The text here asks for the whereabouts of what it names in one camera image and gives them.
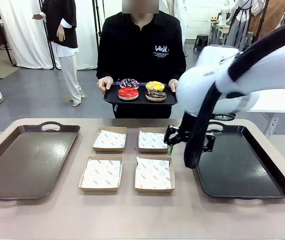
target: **mannequin hand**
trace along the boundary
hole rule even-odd
[[[35,14],[32,16],[32,19],[35,19],[35,20],[42,20],[43,19],[43,16],[40,15],[40,14]]]
[[[169,81],[168,86],[170,87],[171,91],[173,93],[176,92],[176,89],[178,87],[178,80],[177,79],[172,79]]]
[[[65,41],[65,30],[62,25],[59,25],[58,30],[57,30],[57,38],[59,38],[59,42]]]
[[[102,93],[105,93],[106,90],[109,90],[113,85],[114,80],[110,76],[103,77],[98,80],[97,85]]]

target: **brown coat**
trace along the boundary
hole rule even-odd
[[[257,34],[263,11],[264,10],[262,10],[257,16],[253,16],[250,20],[249,31],[253,32],[254,36]],[[264,38],[266,35],[275,30],[282,20],[284,14],[285,0],[270,0],[258,40]]]

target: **black tray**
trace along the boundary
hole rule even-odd
[[[285,199],[285,177],[245,126],[220,125],[212,152],[197,172],[204,192],[215,198]]]
[[[43,130],[45,125],[59,130]],[[18,126],[0,144],[0,200],[41,199],[53,189],[80,126]]]
[[[115,82],[110,90],[106,91],[106,93],[103,96],[103,99],[110,103],[110,104],[137,104],[137,105],[164,105],[164,106],[172,106],[177,103],[177,98],[176,94],[172,92],[170,87],[165,84],[164,85],[164,92],[167,94],[167,98],[165,101],[161,102],[154,102],[154,101],[149,101],[146,98],[146,83],[139,83],[139,96],[132,101],[125,101],[122,100],[118,97],[118,90],[121,88],[119,86],[119,82]]]

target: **brown tray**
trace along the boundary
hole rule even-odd
[[[43,130],[45,125],[59,130]],[[18,126],[0,144],[0,200],[42,199],[53,189],[80,126]]]

